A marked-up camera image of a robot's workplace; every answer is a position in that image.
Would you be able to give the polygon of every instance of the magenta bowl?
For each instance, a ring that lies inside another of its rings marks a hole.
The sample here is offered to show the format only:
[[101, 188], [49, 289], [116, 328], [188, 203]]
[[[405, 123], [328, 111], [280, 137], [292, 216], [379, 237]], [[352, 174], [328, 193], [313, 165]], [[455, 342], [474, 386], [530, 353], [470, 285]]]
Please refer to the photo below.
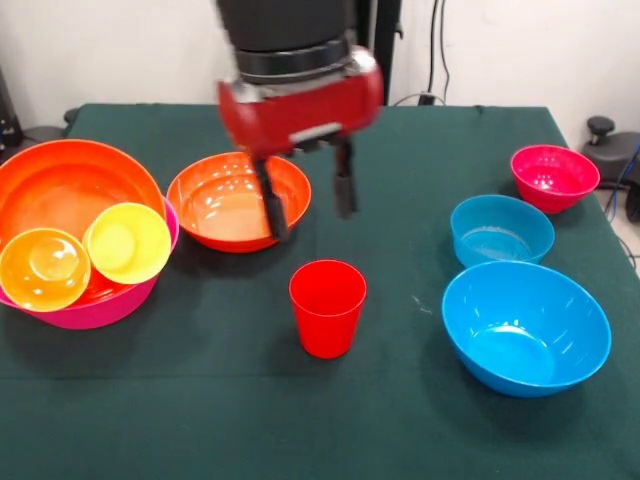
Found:
[[[178, 243], [180, 225], [178, 224], [176, 211], [166, 198], [164, 199], [164, 204], [167, 207], [167, 226], [171, 233], [171, 251], [173, 252]], [[40, 313], [24, 310], [9, 300], [1, 288], [0, 303], [21, 310], [45, 323], [59, 328], [65, 328], [67, 330], [90, 330], [93, 328], [106, 327], [133, 313], [147, 299], [158, 281], [158, 276], [95, 303], [80, 306], [71, 305], [57, 312]]]

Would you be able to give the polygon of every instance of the small blue bowl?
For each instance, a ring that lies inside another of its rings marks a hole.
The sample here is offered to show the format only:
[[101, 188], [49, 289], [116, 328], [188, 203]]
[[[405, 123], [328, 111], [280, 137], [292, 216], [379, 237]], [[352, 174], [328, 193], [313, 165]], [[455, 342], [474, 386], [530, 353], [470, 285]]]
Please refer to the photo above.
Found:
[[458, 356], [486, 386], [542, 397], [593, 375], [611, 350], [598, 302], [570, 278], [524, 262], [490, 262], [458, 275], [442, 299]]
[[451, 214], [453, 248], [469, 268], [494, 260], [538, 263], [555, 240], [544, 213], [522, 200], [481, 195], [460, 203]]

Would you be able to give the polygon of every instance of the table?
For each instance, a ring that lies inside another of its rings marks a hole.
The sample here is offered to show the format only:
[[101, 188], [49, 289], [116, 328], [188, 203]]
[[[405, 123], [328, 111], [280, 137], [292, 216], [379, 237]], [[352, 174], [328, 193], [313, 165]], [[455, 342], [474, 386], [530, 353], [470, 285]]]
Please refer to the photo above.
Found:
[[[210, 106], [87, 105], [70, 137], [119, 147], [166, 191], [230, 144]], [[640, 478], [638, 279], [593, 197], [552, 218], [543, 264], [609, 315], [603, 369], [558, 396], [511, 399], [457, 361], [440, 315], [461, 271], [449, 214], [516, 195], [509, 158], [563, 144], [542, 108], [387, 108], [356, 138], [361, 212], [336, 217], [328, 150], [300, 157], [312, 206], [287, 244], [233, 256], [183, 232], [127, 320], [68, 332], [0, 310], [2, 479]], [[335, 257], [369, 283], [356, 341], [323, 362], [296, 338], [287, 284]]]

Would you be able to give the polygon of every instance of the plastic bowl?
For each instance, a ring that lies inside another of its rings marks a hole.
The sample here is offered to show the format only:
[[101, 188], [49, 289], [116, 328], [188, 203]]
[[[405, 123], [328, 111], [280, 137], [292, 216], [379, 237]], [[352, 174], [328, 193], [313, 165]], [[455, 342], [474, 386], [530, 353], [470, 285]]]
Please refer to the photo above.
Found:
[[[166, 219], [162, 193], [126, 153], [89, 140], [55, 140], [23, 150], [0, 166], [0, 250], [34, 228], [55, 228], [82, 240], [106, 208], [142, 203]], [[91, 305], [129, 287], [91, 275], [79, 304]]]
[[[311, 184], [302, 170], [280, 157], [269, 158], [267, 171], [291, 229], [309, 208]], [[187, 167], [169, 186], [167, 198], [180, 226], [209, 248], [247, 253], [275, 243], [260, 185], [244, 153], [223, 153]]]
[[[168, 202], [166, 202], [166, 207], [167, 226], [169, 227], [169, 232], [171, 232], [171, 250], [173, 251], [178, 243], [180, 227], [178, 225], [178, 216], [173, 207]], [[21, 309], [9, 300], [1, 289], [0, 303], [23, 310], [29, 315], [56, 327], [68, 330], [90, 330], [116, 323], [133, 313], [147, 299], [157, 280], [158, 277], [156, 276], [147, 282], [133, 287], [129, 286], [127, 290], [102, 298], [91, 305], [78, 305], [76, 303], [58, 312], [35, 313]]]
[[570, 278], [532, 263], [465, 270], [447, 287], [442, 315], [462, 363], [505, 395], [566, 390], [598, 371], [611, 350], [598, 302]]
[[34, 312], [54, 312], [80, 298], [89, 284], [91, 261], [75, 237], [53, 228], [16, 235], [0, 255], [0, 287]]
[[137, 285], [158, 275], [171, 255], [171, 234], [158, 213], [119, 203], [91, 224], [82, 240], [93, 266], [109, 280]]
[[523, 199], [544, 213], [560, 213], [600, 183], [600, 172], [584, 155], [553, 145], [534, 145], [511, 158], [511, 172]]
[[453, 247], [471, 267], [493, 260], [538, 263], [553, 245], [549, 219], [516, 198], [481, 195], [460, 203], [451, 214]]

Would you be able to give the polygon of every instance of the small orange bowl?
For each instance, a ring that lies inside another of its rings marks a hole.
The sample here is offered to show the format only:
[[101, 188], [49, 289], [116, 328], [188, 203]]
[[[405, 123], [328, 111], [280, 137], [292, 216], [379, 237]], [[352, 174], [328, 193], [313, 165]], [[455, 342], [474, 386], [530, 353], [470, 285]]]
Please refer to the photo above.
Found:
[[[162, 193], [126, 153], [90, 140], [55, 140], [23, 150], [0, 166], [0, 251], [16, 235], [54, 228], [82, 239], [105, 209], [142, 203], [166, 219]], [[78, 301], [91, 304], [131, 288], [92, 275]]]
[[[291, 229], [311, 203], [309, 179], [280, 157], [267, 160], [267, 172]], [[209, 248], [248, 253], [276, 243], [269, 232], [260, 184], [244, 153], [223, 153], [190, 165], [173, 180], [167, 199], [178, 213], [180, 226]]]
[[90, 276], [91, 261], [82, 244], [53, 228], [21, 233], [0, 254], [0, 287], [32, 312], [68, 307], [86, 290]]

